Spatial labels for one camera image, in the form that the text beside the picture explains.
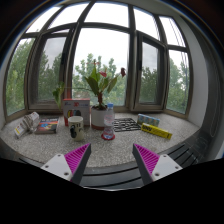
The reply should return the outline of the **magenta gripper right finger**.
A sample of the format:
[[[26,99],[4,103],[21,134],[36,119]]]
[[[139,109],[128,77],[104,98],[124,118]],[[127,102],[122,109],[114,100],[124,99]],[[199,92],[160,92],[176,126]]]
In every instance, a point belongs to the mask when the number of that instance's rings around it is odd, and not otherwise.
[[[133,155],[145,185],[182,169],[167,154],[158,155],[138,144],[133,145]]]

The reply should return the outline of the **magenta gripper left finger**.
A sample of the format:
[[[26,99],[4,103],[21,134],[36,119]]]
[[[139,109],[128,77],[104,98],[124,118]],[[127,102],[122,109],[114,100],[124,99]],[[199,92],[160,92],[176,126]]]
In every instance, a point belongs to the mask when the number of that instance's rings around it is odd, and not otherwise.
[[[90,154],[91,144],[87,143],[65,155],[56,154],[42,169],[79,185]]]

